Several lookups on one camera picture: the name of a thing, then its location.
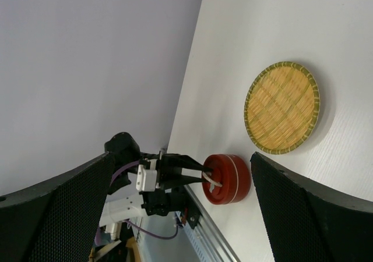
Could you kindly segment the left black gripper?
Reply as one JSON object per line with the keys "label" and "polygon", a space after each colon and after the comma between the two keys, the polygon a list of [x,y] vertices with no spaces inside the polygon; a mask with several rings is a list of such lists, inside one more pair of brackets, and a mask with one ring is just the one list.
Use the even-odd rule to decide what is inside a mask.
{"label": "left black gripper", "polygon": [[166,163],[166,157],[153,155],[143,157],[141,160],[157,159],[157,186],[153,192],[141,192],[143,204],[141,207],[148,216],[166,216],[170,212],[178,211],[186,201],[186,196],[180,186],[194,183],[203,183],[203,178],[182,175],[182,169],[191,169],[204,173],[211,173],[213,169],[198,163],[188,155],[178,154],[175,156],[176,165],[170,166]]}

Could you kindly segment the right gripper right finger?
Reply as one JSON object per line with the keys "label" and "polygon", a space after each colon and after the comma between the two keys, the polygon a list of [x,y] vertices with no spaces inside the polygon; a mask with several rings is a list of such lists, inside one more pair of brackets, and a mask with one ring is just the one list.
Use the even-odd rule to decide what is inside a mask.
{"label": "right gripper right finger", "polygon": [[251,172],[275,261],[372,261],[372,202],[259,152]]}

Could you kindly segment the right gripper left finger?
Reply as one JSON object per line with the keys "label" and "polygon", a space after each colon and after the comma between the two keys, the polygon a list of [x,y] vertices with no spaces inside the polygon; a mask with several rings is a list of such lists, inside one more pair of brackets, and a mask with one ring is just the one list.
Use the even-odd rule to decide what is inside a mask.
{"label": "right gripper left finger", "polygon": [[88,261],[113,172],[105,153],[2,195],[1,261]]}

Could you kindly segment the red round lid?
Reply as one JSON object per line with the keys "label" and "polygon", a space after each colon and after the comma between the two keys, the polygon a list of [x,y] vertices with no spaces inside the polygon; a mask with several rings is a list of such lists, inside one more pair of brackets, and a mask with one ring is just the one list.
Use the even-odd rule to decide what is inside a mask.
{"label": "red round lid", "polygon": [[202,189],[214,205],[237,203],[245,199],[251,188],[251,175],[245,161],[234,154],[214,154],[204,166],[212,169],[205,176]]}

